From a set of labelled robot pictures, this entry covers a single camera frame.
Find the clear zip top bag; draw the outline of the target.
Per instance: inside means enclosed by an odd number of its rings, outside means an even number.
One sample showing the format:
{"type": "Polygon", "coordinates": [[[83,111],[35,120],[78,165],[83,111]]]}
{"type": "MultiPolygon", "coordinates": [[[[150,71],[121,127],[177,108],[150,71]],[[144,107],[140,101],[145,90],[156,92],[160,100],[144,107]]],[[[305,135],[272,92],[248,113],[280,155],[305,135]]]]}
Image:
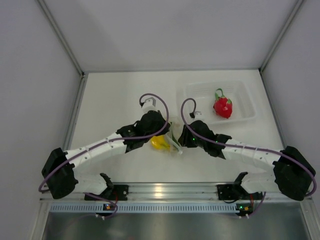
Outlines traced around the clear zip top bag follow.
{"type": "Polygon", "coordinates": [[[150,140],[151,148],[155,151],[178,156],[183,153],[181,144],[178,142],[181,124],[170,120],[169,131],[164,135],[153,136],[150,140]]]}

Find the green fake chili pepper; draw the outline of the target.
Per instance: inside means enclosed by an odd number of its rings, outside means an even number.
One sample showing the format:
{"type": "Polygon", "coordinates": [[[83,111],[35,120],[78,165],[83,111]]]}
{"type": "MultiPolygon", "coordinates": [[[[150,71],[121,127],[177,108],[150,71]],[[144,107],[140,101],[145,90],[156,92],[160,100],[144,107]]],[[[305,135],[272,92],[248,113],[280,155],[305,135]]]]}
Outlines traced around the green fake chili pepper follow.
{"type": "Polygon", "coordinates": [[[169,130],[169,138],[171,140],[171,145],[175,148],[177,152],[181,151],[181,145],[179,144],[177,138],[176,138],[176,124],[174,122],[170,122],[170,130],[169,130]]]}

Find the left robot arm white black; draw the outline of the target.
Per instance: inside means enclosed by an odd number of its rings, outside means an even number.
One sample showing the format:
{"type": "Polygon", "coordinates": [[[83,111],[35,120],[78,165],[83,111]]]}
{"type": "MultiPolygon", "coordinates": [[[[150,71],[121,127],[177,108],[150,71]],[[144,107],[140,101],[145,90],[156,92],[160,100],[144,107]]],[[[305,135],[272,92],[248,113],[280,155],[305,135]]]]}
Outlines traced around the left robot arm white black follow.
{"type": "Polygon", "coordinates": [[[110,157],[141,148],[154,136],[170,130],[170,123],[159,111],[150,110],[134,124],[118,129],[112,135],[72,150],[54,149],[44,167],[42,176],[53,199],[62,199],[73,193],[85,194],[85,199],[107,200],[114,192],[114,184],[105,173],[86,175],[81,169],[110,157]]]}

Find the yellow fake banana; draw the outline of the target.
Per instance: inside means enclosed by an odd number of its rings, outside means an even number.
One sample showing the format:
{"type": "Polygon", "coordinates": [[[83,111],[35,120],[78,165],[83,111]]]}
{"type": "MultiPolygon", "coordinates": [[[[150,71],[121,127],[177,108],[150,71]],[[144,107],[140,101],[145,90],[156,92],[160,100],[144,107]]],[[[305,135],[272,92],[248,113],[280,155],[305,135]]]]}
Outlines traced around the yellow fake banana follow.
{"type": "Polygon", "coordinates": [[[150,143],[155,150],[159,151],[169,151],[171,148],[170,144],[166,141],[164,135],[153,136],[150,139],[150,143]]]}

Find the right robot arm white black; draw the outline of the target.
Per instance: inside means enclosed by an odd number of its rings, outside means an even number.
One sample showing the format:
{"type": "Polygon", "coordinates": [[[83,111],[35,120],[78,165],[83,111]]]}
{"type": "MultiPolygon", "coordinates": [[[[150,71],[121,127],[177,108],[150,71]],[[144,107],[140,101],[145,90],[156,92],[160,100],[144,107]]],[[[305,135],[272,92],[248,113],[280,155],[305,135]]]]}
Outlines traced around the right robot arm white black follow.
{"type": "Polygon", "coordinates": [[[246,170],[238,175],[233,192],[240,199],[256,192],[278,192],[302,201],[315,179],[316,171],[295,147],[271,150],[250,146],[229,135],[215,134],[201,120],[185,124],[178,142],[186,148],[202,148],[212,157],[260,169],[261,173],[246,170]]]}

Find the red fake dragon fruit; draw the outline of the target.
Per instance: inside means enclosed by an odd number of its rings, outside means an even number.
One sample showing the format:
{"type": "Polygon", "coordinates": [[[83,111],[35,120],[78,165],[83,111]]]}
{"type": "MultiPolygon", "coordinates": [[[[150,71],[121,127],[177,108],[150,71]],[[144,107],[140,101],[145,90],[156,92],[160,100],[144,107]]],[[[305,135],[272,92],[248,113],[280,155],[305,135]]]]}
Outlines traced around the red fake dragon fruit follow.
{"type": "Polygon", "coordinates": [[[213,109],[215,114],[222,118],[229,119],[233,112],[232,101],[224,95],[221,88],[215,90],[214,96],[215,101],[213,104],[213,109]]]}

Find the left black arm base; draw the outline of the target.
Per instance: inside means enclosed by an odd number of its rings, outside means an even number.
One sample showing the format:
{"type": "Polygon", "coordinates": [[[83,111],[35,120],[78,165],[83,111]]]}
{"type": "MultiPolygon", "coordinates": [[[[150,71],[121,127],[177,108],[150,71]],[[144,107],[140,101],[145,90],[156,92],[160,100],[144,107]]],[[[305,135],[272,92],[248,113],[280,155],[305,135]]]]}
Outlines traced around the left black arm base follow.
{"type": "Polygon", "coordinates": [[[107,199],[109,201],[127,201],[129,193],[129,186],[126,184],[115,184],[113,187],[107,188],[98,197],[107,199]]]}

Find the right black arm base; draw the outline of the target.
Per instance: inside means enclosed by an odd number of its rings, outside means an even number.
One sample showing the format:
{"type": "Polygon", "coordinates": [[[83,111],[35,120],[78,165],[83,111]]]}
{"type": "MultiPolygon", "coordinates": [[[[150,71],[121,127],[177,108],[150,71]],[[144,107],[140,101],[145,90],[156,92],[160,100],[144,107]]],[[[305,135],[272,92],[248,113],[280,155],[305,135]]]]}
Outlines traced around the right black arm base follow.
{"type": "Polygon", "coordinates": [[[247,198],[247,192],[238,184],[218,184],[218,199],[222,201],[237,201],[247,198]]]}

